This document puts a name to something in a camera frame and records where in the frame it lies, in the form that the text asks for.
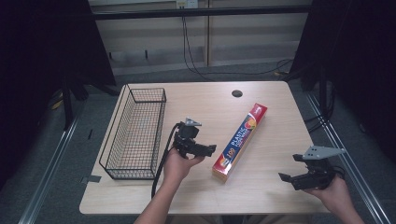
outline wire basket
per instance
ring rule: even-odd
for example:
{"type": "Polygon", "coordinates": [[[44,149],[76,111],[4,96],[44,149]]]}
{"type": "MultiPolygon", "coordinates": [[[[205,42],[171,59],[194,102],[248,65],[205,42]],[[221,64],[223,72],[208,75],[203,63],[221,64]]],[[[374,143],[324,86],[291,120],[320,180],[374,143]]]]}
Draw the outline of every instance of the wire basket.
{"type": "Polygon", "coordinates": [[[165,90],[130,89],[126,85],[119,101],[99,163],[113,179],[154,179],[165,90]]]}

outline metal frame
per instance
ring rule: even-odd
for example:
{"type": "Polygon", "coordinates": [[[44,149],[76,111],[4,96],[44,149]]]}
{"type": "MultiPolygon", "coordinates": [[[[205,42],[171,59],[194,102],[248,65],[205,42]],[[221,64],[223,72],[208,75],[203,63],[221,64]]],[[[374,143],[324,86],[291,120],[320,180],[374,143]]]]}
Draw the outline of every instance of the metal frame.
{"type": "Polygon", "coordinates": [[[38,184],[37,188],[35,189],[35,194],[30,199],[28,205],[26,206],[19,224],[33,224],[35,223],[35,219],[40,212],[41,206],[46,199],[47,193],[50,190],[50,184],[52,183],[53,178],[58,171],[58,167],[61,164],[62,158],[64,157],[64,153],[67,150],[67,146],[73,136],[73,133],[77,127],[79,118],[82,114],[84,109],[85,102],[82,102],[79,105],[76,116],[73,119],[73,122],[70,124],[68,129],[64,130],[64,133],[59,141],[58,146],[55,149],[55,152],[49,162],[49,166],[47,167],[46,172],[43,174],[40,183],[38,184]]]}
{"type": "Polygon", "coordinates": [[[344,146],[343,142],[341,141],[340,137],[338,136],[337,132],[335,131],[334,127],[328,120],[327,122],[323,122],[323,118],[321,116],[321,111],[319,108],[319,102],[315,96],[312,94],[306,95],[309,104],[311,104],[312,109],[314,110],[315,114],[318,116],[318,120],[321,123],[321,126],[324,132],[329,137],[329,140],[332,142],[333,147],[343,148],[346,152],[339,155],[341,162],[344,164],[346,171],[352,177],[352,181],[358,190],[359,194],[363,198],[364,202],[366,203],[367,208],[369,209],[370,213],[372,214],[376,223],[391,223],[387,214],[385,213],[384,209],[382,208],[381,204],[379,203],[378,199],[375,197],[373,191],[368,186],[367,182],[364,180],[361,172],[359,171],[358,167],[355,165],[355,162],[349,156],[346,147],[344,146]]]}
{"type": "Polygon", "coordinates": [[[94,12],[91,14],[67,14],[67,15],[42,15],[42,19],[61,19],[68,21],[103,21],[103,20],[126,20],[170,17],[199,17],[199,16],[231,16],[231,15],[254,15],[254,14],[287,14],[307,13],[312,10],[328,10],[330,7],[283,6],[283,7],[210,7],[210,8],[184,8],[184,9],[161,9],[143,11],[108,11],[94,12]]]}

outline wooden table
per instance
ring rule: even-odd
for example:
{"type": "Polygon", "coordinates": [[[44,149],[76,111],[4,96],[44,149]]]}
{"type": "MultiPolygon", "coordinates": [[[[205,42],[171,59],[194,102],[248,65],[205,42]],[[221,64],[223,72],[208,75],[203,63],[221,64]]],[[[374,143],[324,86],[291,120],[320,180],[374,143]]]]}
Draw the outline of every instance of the wooden table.
{"type": "MultiPolygon", "coordinates": [[[[282,182],[278,173],[301,175],[304,163],[293,154],[312,146],[304,121],[285,82],[203,82],[130,84],[131,89],[164,88],[167,97],[160,156],[172,127],[186,117],[202,122],[195,138],[217,145],[212,157],[191,169],[175,196],[169,214],[310,214],[328,212],[315,197],[282,182]],[[242,97],[233,97],[240,90],[242,97]],[[220,152],[255,103],[268,111],[226,183],[211,173],[220,152]]],[[[98,163],[80,204],[86,215],[140,214],[150,200],[152,181],[113,180],[98,163]]]]}

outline black curtain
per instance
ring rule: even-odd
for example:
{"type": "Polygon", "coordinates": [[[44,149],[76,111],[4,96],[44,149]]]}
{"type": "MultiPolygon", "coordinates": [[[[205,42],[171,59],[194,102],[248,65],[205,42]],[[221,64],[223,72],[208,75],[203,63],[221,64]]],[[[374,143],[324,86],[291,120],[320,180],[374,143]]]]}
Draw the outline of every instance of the black curtain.
{"type": "Polygon", "coordinates": [[[91,13],[88,1],[6,1],[0,7],[0,186],[33,143],[64,76],[77,90],[90,80],[116,84],[95,21],[62,17],[78,13],[91,13]]]}
{"type": "Polygon", "coordinates": [[[299,76],[309,90],[324,67],[338,95],[396,161],[396,3],[314,0],[313,4],[336,10],[308,15],[290,71],[303,71],[299,76]],[[312,66],[302,70],[308,64],[312,66]]]}

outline black cable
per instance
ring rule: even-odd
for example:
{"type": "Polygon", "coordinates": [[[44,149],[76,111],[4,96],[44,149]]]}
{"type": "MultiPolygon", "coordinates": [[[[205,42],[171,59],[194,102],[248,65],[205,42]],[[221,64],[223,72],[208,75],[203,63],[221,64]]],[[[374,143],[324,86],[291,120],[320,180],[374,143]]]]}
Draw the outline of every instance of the black cable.
{"type": "Polygon", "coordinates": [[[311,118],[311,119],[306,119],[304,122],[307,123],[309,121],[312,121],[314,119],[319,119],[317,124],[315,124],[313,127],[308,129],[309,133],[312,133],[313,131],[317,130],[318,128],[320,128],[323,124],[326,124],[328,121],[330,121],[330,118],[332,117],[332,113],[334,111],[334,102],[335,102],[335,87],[332,84],[332,94],[331,94],[331,100],[330,100],[330,104],[327,107],[327,118],[323,118],[323,116],[321,114],[311,118]]]}
{"type": "Polygon", "coordinates": [[[163,165],[165,164],[166,157],[167,157],[168,154],[169,154],[169,150],[170,150],[169,144],[170,144],[170,142],[171,142],[171,139],[172,139],[172,137],[173,137],[173,133],[175,132],[175,129],[176,129],[177,127],[179,127],[179,125],[180,125],[180,123],[175,124],[175,126],[172,128],[171,133],[169,134],[168,142],[166,143],[165,150],[163,151],[163,157],[161,158],[160,165],[158,166],[157,174],[155,175],[154,181],[152,182],[151,198],[154,197],[155,192],[157,191],[158,180],[160,179],[161,172],[163,171],[163,165]]]}
{"type": "Polygon", "coordinates": [[[341,166],[333,166],[332,169],[333,169],[334,172],[339,174],[341,178],[346,179],[346,170],[344,168],[342,168],[341,166]]]}
{"type": "Polygon", "coordinates": [[[183,37],[184,37],[184,40],[183,40],[183,46],[184,46],[184,51],[183,51],[184,63],[186,64],[187,68],[188,68],[191,72],[193,72],[193,73],[195,73],[195,74],[198,74],[198,75],[199,75],[201,78],[203,78],[203,79],[206,79],[206,80],[209,80],[209,81],[215,81],[215,80],[213,80],[213,79],[204,77],[204,75],[247,75],[247,76],[264,75],[264,74],[267,74],[267,73],[271,73],[271,72],[278,71],[279,68],[282,68],[282,67],[284,67],[285,65],[287,65],[288,63],[293,62],[293,59],[284,59],[284,60],[281,60],[281,61],[277,62],[276,68],[271,69],[271,70],[268,70],[268,71],[265,71],[265,72],[260,72],[260,73],[235,73],[235,72],[220,72],[220,73],[218,73],[218,72],[209,72],[209,73],[202,73],[202,72],[198,71],[198,69],[196,68],[195,63],[194,63],[193,58],[192,58],[192,55],[191,55],[191,48],[190,48],[190,41],[189,41],[189,36],[188,36],[188,32],[187,32],[186,18],[185,18],[185,17],[182,17],[182,21],[183,21],[183,37]],[[186,60],[186,42],[187,42],[187,45],[188,45],[188,50],[189,50],[190,59],[191,59],[191,63],[192,63],[193,69],[189,67],[189,65],[188,65],[188,63],[187,63],[187,60],[186,60]]]}
{"type": "Polygon", "coordinates": [[[287,77],[289,75],[289,71],[280,71],[280,63],[282,62],[286,62],[286,63],[291,63],[293,62],[293,59],[283,59],[280,60],[279,62],[276,63],[276,71],[274,72],[274,74],[276,76],[279,76],[279,78],[277,79],[277,81],[282,81],[284,77],[287,77]]]}
{"type": "Polygon", "coordinates": [[[306,72],[308,69],[312,68],[315,64],[316,64],[315,62],[308,62],[306,65],[302,66],[296,71],[293,71],[289,73],[287,76],[282,77],[281,80],[284,82],[290,82],[294,79],[297,79],[301,76],[301,73],[306,72]]]}

